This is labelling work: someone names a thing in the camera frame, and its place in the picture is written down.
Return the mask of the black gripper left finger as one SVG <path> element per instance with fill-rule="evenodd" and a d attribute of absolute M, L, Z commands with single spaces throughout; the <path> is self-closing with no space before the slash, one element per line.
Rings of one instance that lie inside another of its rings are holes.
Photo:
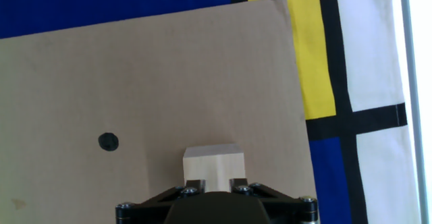
<path fill-rule="evenodd" d="M 204 193 L 205 180 L 188 180 L 185 186 L 172 187 L 142 203 L 123 202 L 118 204 L 115 208 L 115 223 L 164 223 L 170 209 L 178 200 Z"/>

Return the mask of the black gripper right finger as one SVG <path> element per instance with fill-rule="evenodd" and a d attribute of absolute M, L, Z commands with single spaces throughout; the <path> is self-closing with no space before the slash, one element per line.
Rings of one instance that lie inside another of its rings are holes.
<path fill-rule="evenodd" d="M 230 179 L 231 193 L 251 196 L 263 206 L 270 223 L 318 223 L 318 201 L 311 196 L 294 198 L 260 183 L 249 184 L 246 178 Z"/>

